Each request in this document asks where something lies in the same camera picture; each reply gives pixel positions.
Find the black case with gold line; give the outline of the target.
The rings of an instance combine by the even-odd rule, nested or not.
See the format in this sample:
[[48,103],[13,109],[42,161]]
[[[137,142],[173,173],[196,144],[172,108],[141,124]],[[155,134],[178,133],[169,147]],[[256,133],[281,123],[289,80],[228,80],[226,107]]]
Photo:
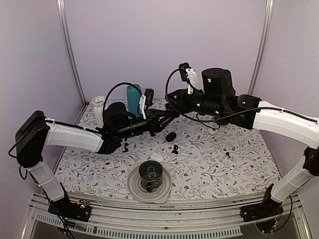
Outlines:
[[165,104],[165,109],[167,110],[167,111],[171,111],[171,112],[177,112],[169,103],[166,103]]

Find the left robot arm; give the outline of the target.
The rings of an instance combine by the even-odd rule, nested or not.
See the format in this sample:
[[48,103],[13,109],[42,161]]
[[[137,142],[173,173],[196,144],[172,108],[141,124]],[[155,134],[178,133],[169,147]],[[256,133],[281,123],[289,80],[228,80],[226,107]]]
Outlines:
[[13,157],[36,180],[56,210],[63,216],[70,216],[74,212],[74,205],[43,160],[45,146],[65,146],[111,154],[121,146],[123,139],[144,132],[154,136],[177,117],[179,114],[172,109],[148,109],[144,115],[137,117],[126,110],[124,103],[115,102],[103,111],[102,128],[91,130],[54,121],[46,118],[42,111],[35,111],[17,131],[15,144],[8,154],[15,150]]

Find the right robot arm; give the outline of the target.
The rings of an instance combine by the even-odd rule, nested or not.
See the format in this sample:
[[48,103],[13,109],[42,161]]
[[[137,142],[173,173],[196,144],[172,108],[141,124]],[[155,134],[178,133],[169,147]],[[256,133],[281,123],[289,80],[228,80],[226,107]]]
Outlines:
[[177,69],[184,90],[165,92],[165,99],[180,115],[213,116],[219,125],[233,124],[245,129],[273,132],[304,143],[307,147],[299,163],[282,179],[269,186],[258,213],[268,217],[293,192],[319,175],[319,120],[275,106],[252,95],[237,96],[231,72],[222,68],[202,71],[202,81],[188,65]]

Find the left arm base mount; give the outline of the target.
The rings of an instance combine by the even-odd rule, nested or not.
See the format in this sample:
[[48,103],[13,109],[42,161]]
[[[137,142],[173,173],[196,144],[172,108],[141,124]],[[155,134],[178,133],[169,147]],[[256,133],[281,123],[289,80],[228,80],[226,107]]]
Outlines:
[[48,212],[62,218],[88,222],[92,211],[89,204],[89,201],[83,199],[71,202],[69,198],[63,198],[56,202],[50,201]]

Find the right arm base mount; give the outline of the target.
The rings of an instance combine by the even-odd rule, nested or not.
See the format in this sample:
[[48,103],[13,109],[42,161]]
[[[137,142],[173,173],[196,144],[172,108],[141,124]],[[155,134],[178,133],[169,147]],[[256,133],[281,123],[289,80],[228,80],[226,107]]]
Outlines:
[[284,212],[282,204],[257,203],[240,208],[240,216],[244,222],[260,220],[272,216],[279,216]]

